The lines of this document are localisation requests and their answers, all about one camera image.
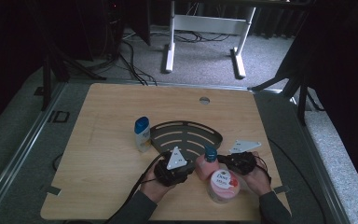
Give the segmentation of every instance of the blue bottle cap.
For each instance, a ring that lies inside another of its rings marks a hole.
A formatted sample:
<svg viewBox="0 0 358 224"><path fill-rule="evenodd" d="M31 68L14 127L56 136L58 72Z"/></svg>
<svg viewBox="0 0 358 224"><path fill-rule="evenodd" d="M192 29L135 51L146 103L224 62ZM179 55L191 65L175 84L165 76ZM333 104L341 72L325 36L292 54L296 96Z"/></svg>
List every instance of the blue bottle cap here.
<svg viewBox="0 0 358 224"><path fill-rule="evenodd" d="M147 117L141 117L135 121L134 131L135 133L141 133L149 126L149 119Z"/></svg>
<svg viewBox="0 0 358 224"><path fill-rule="evenodd" d="M214 147L204 146L205 147L205 160L207 162L214 162L217 158L217 150Z"/></svg>

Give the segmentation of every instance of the wooden table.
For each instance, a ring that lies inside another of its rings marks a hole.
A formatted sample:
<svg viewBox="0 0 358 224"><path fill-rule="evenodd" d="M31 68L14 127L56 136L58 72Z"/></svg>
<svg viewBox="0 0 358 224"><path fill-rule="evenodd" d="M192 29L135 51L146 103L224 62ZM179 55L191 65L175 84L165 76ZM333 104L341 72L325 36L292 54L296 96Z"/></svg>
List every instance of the wooden table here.
<svg viewBox="0 0 358 224"><path fill-rule="evenodd" d="M200 102L208 97L207 105ZM124 203L132 186L158 153L137 150L134 122L149 117L151 126L188 120L223 135L218 149L229 154L235 140L256 141L268 165L272 187L282 185L271 154L255 98L248 91L93 84L62 156L52 187L41 210L45 219L107 219ZM214 203L206 183L193 173L158 204L152 220L256 220L258 199L242 190L229 203ZM284 193L278 195L289 209Z"/></svg>

